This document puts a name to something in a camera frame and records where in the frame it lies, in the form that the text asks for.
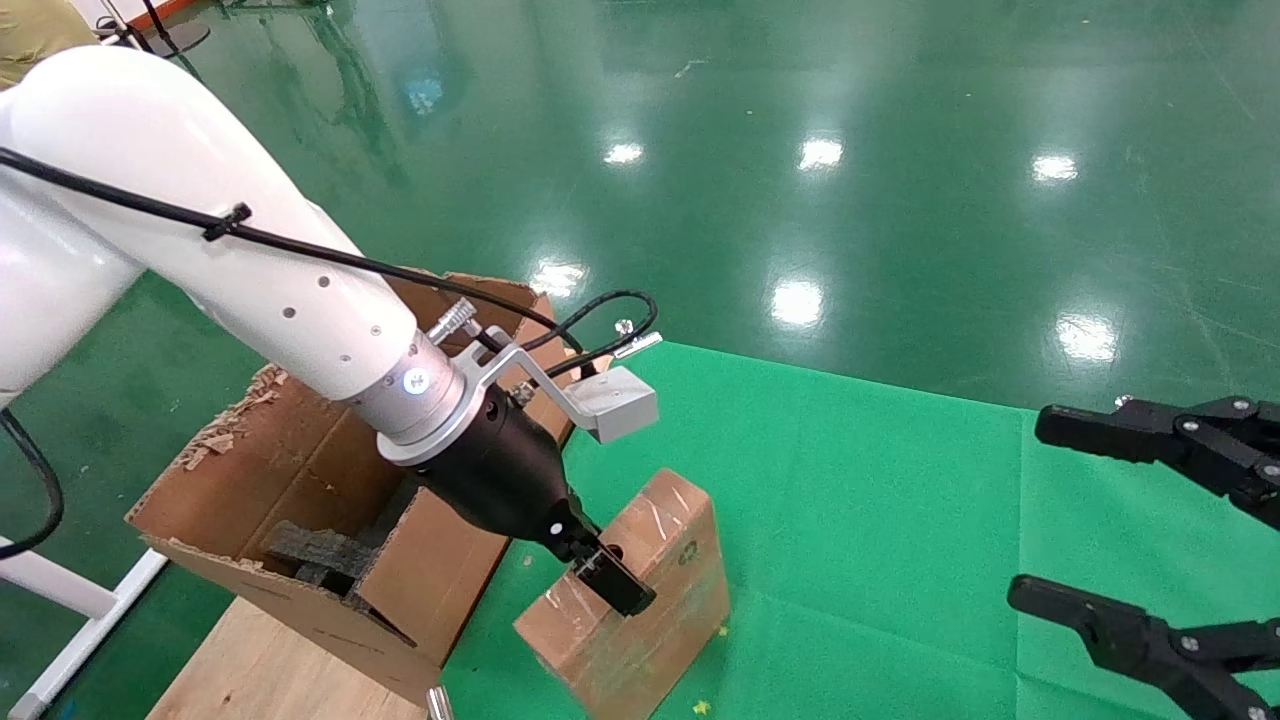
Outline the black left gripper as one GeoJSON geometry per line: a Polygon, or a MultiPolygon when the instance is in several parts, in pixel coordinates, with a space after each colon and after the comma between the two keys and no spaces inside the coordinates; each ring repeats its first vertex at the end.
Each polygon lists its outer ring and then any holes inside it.
{"type": "Polygon", "coordinates": [[[471,525],[572,561],[573,575],[616,612],[635,618],[657,598],[623,562],[622,548],[600,539],[570,488],[556,439],[500,387],[489,387],[467,429],[415,471],[471,525]]]}

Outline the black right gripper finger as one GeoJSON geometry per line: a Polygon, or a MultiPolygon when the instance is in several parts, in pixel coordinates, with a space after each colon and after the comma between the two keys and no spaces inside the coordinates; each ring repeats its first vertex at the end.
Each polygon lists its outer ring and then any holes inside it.
{"type": "Polygon", "coordinates": [[[1048,405],[1036,438],[1126,462],[1164,464],[1279,528],[1279,405],[1230,396],[1180,407],[1123,396],[1111,413],[1048,405]]]}
{"type": "Polygon", "coordinates": [[[1277,706],[1238,680],[1279,666],[1279,620],[1174,628],[1147,610],[1033,575],[1009,605],[1074,630],[1097,667],[1153,687],[1190,719],[1275,719],[1277,706]]]}

